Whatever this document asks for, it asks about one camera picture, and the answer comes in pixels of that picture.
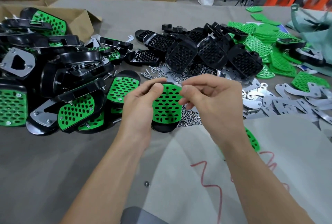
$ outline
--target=person's left hand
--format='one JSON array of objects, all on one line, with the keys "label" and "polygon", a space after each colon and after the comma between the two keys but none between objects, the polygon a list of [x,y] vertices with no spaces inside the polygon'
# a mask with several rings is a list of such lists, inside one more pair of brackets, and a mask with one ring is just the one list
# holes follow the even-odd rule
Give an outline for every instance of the person's left hand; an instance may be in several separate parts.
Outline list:
[{"label": "person's left hand", "polygon": [[122,121],[117,137],[125,141],[132,140],[146,149],[151,139],[153,118],[152,103],[163,92],[166,78],[155,78],[144,82],[124,97]]}]

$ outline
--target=table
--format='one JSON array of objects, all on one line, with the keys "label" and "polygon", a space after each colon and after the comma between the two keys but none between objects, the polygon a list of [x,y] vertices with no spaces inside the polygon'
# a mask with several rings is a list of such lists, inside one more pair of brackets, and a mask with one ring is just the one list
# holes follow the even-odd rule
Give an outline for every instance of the table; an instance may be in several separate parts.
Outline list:
[{"label": "table", "polygon": [[[94,24],[96,33],[127,40],[138,29],[161,32],[163,23],[187,29],[202,27],[206,22],[254,21],[245,7],[201,6],[146,0],[58,0],[52,6],[84,8],[103,18]],[[269,19],[290,20],[290,7],[265,7]],[[145,49],[136,39],[134,49]],[[142,72],[145,67],[126,63],[118,68]],[[325,77],[330,83],[332,78]],[[292,78],[276,76],[260,80],[269,85],[290,83]],[[25,128],[0,129],[0,223],[51,224],[58,223],[80,191],[93,169],[111,145],[119,124],[103,132],[85,135],[57,132],[36,137]],[[149,169],[153,162],[141,165]],[[137,191],[137,197],[144,194]]]}]

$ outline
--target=red marker line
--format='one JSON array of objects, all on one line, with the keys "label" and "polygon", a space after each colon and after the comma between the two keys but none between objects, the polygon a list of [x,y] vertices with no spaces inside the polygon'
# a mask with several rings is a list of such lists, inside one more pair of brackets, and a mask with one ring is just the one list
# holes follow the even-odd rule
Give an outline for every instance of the red marker line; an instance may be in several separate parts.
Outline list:
[{"label": "red marker line", "polygon": [[195,166],[198,166],[202,163],[204,163],[204,168],[203,168],[203,172],[202,172],[202,176],[201,176],[201,185],[203,187],[206,187],[206,188],[208,188],[208,187],[217,187],[219,189],[219,192],[220,192],[220,201],[219,201],[219,210],[218,210],[218,219],[217,219],[217,224],[219,224],[220,223],[220,218],[222,216],[222,189],[218,185],[204,185],[203,184],[204,172],[205,172],[206,166],[208,165],[208,163],[206,161],[201,161],[199,163],[196,163],[196,164],[193,164],[193,165],[190,165],[190,166],[195,167]]}]

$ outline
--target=open cardboard box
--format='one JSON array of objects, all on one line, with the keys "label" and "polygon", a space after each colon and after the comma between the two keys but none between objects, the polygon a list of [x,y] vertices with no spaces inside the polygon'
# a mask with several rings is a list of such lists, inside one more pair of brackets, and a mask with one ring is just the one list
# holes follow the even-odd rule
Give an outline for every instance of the open cardboard box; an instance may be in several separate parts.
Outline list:
[{"label": "open cardboard box", "polygon": [[45,6],[23,6],[23,5],[9,5],[4,4],[0,6],[0,21],[5,17],[11,18],[13,15],[20,16],[22,9],[26,7],[34,7],[54,15],[62,20],[65,20],[73,35],[77,35],[81,41],[89,40],[90,36],[94,33],[92,23],[101,22],[102,18],[94,16],[92,13],[85,9],[75,8],[59,8],[59,7],[45,7]]}]

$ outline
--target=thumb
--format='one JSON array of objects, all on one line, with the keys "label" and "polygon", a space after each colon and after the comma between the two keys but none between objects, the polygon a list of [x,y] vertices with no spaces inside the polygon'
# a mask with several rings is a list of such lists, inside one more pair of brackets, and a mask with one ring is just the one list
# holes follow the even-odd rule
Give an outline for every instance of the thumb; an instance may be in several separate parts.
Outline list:
[{"label": "thumb", "polygon": [[143,97],[149,101],[149,103],[153,103],[154,100],[156,100],[164,90],[164,86],[161,83],[155,83],[149,90],[148,93],[146,93]]},{"label": "thumb", "polygon": [[205,99],[205,95],[202,94],[196,87],[192,85],[185,85],[180,91],[180,95],[192,102],[196,107],[200,105],[201,101]]}]

